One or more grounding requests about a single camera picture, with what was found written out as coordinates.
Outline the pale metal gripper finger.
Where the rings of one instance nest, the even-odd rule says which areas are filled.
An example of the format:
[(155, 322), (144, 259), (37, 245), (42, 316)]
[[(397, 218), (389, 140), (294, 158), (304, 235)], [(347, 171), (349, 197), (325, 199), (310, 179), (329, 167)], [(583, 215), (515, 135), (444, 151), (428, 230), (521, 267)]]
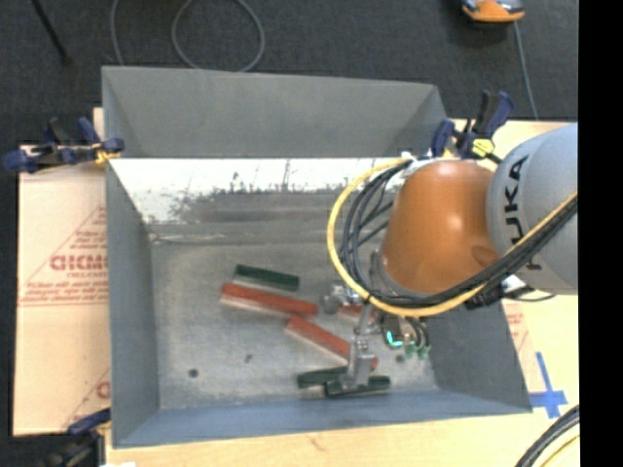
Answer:
[(376, 355), (370, 349), (369, 343), (360, 338), (353, 338), (349, 346), (347, 369), (339, 377), (342, 388), (344, 390), (367, 388), (375, 360)]
[(362, 302), (353, 289), (341, 283), (334, 283), (330, 286), (329, 292), (321, 296), (320, 306), (328, 315), (355, 314), (360, 311)]

